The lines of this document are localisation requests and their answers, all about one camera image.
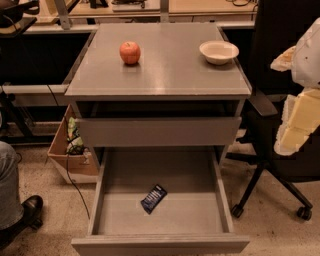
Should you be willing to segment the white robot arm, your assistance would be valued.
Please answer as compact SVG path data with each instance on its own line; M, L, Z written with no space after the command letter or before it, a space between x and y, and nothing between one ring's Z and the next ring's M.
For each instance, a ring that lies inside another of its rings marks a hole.
M274 144L277 154L289 156L320 126L320 18L270 67L280 72L290 70L292 80L303 87L297 96L287 96Z

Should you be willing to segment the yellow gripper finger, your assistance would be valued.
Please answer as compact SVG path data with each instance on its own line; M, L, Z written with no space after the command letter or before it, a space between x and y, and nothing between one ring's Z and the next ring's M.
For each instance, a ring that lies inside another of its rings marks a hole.
M291 69L292 58L296 47L292 46L275 58L270 64L270 68L276 71L284 72Z
M274 150L289 156L298 152L320 126L320 90L307 88L297 96L288 95L281 121Z

